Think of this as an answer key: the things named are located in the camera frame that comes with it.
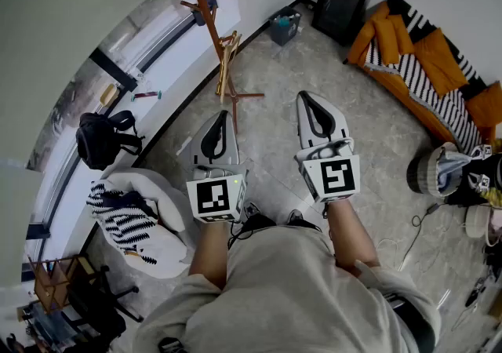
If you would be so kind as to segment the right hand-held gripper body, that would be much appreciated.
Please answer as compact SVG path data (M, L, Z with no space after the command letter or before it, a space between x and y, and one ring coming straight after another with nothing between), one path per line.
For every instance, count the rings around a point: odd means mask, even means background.
M296 97L297 130L301 149L295 160L315 202L345 199L360 191L360 157L354 153L347 121L334 105L336 130L330 139L305 139L304 103Z

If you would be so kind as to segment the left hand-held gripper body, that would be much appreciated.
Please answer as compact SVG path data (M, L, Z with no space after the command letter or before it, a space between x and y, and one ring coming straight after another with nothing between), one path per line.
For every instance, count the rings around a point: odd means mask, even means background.
M239 222L245 199L247 171L240 162L233 117L227 115L227 150L217 159L208 159L201 151L202 138L216 121L213 115L188 145L188 161L193 179L187 191L193 217L203 223Z

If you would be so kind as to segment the brown wooden coat rack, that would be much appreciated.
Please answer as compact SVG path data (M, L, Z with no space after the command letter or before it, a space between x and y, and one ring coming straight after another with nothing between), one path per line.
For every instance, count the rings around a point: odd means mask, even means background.
M216 54L219 58L219 60L223 56L223 50L222 47L219 45L219 39L223 38L218 35L217 29L216 29L216 11L217 7L209 7L209 1L208 0L197 0L196 4L182 1L180 3L181 5L185 5L186 7L197 11L202 14L202 18L205 21L205 25L208 28L210 37L213 41L214 48L216 50ZM244 98L264 98L265 94L264 93L238 93L235 89L235 86L233 84L232 78L231 78L231 72L230 72L230 78L229 78L229 90L227 91L227 94L224 96L229 97L232 102L232 116L233 116L233 126L234 130L237 133L238 132L238 116L237 116L237 108L238 108L238 102L240 99Z

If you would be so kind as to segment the person's right forearm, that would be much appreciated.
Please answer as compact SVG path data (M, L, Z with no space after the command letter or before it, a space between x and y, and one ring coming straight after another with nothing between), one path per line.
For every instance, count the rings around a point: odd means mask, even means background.
M359 277L357 261L368 267L380 266L375 245L348 199L330 202L327 220L337 267Z

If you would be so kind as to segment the person's left forearm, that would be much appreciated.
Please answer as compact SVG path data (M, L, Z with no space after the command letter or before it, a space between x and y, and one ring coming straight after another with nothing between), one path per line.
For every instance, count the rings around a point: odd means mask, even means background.
M189 275L202 275L219 289L227 283L228 222L203 224Z

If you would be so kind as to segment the white bean bag chair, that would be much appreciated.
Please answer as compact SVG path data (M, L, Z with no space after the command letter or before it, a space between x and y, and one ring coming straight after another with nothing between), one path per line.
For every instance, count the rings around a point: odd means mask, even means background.
M139 257L125 255L104 234L108 244L122 255L131 268L153 278L166 279L181 275L189 266L198 238L198 227L187 197L162 175L149 169L119 170L102 180L111 182L122 191L138 191L144 198L156 202L158 225L151 232L151 241L146 243L146 248L158 263L150 266Z

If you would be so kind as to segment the person's black shoe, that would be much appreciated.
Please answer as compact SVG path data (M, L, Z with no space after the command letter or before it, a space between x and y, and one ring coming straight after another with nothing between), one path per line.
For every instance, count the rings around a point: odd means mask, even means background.
M299 211L298 209L294 209L289 213L289 217L286 224L292 227L305 227L319 232L322 231L320 227L318 227L317 225L309 221L306 221L303 217L302 212Z
M260 209L253 202L246 202L243 206L246 221L238 231L236 238L251 235L254 231L274 227L276 223L269 217L262 214Z

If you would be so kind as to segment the person's black right shoe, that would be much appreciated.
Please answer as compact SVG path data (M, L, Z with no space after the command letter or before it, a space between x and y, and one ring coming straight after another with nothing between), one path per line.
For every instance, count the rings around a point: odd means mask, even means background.
M309 221L306 221L303 217L302 212L299 211L298 209L294 209L289 213L289 217L286 224L292 227L305 227L319 232L322 231L320 227L318 227L317 225Z

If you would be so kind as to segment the light wooden hanger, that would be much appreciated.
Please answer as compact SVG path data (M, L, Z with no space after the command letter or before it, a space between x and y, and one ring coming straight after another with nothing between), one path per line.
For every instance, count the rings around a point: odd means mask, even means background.
M223 56L220 59L220 76L216 87L216 94L220 97L220 103L224 102L224 96L229 90L230 66L240 44L242 35L233 31L231 35L219 39Z

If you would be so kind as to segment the woven gray beige basket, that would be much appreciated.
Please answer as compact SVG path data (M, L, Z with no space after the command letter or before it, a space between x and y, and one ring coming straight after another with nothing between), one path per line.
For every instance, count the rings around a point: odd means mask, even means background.
M453 143L446 142L410 162L406 171L407 184L416 193L445 198L458 189L463 168L471 160L472 157L460 153Z

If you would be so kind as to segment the small orange cushion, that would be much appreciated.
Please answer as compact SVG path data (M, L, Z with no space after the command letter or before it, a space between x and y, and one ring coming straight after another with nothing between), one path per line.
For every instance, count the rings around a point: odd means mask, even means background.
M398 64L401 56L414 54L414 45L401 15L390 15L373 21L382 63Z

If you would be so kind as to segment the small wooden box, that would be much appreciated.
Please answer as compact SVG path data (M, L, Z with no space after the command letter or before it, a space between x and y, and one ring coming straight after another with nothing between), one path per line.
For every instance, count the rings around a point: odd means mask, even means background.
M118 88L115 84L109 84L105 88L105 90L101 93L100 104L103 107L109 107L116 101L119 93L120 93L120 88Z

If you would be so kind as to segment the black backpack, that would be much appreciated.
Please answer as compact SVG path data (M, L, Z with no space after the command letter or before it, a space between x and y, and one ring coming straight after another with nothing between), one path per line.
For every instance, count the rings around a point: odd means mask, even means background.
M136 119L131 111L106 116L84 113L76 132L78 155L95 170L105 170L115 162L120 151L138 156L143 150L143 136L138 136Z

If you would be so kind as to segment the person's gray shirt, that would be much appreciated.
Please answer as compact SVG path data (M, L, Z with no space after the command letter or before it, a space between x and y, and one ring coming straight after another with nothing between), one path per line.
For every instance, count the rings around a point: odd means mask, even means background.
M405 297L435 335L441 318L412 279L357 263L359 277L335 264L323 233L270 227L237 241L219 289L189 275L136 332L133 353L160 353L170 341L187 353L419 353L385 299Z

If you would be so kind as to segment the black office chair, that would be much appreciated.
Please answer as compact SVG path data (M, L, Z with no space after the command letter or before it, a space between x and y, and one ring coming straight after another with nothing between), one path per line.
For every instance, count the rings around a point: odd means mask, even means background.
M142 323L144 320L142 316L132 314L119 302L120 298L130 293L139 293L140 289L132 286L120 293L113 293L107 280L109 271L108 266L101 266L93 275L78 278L68 285L68 300L79 319L72 320L65 312L61 312L64 321L75 332L80 332L80 326L89 325L108 343L120 337L126 330L125 319L119 312L136 323Z

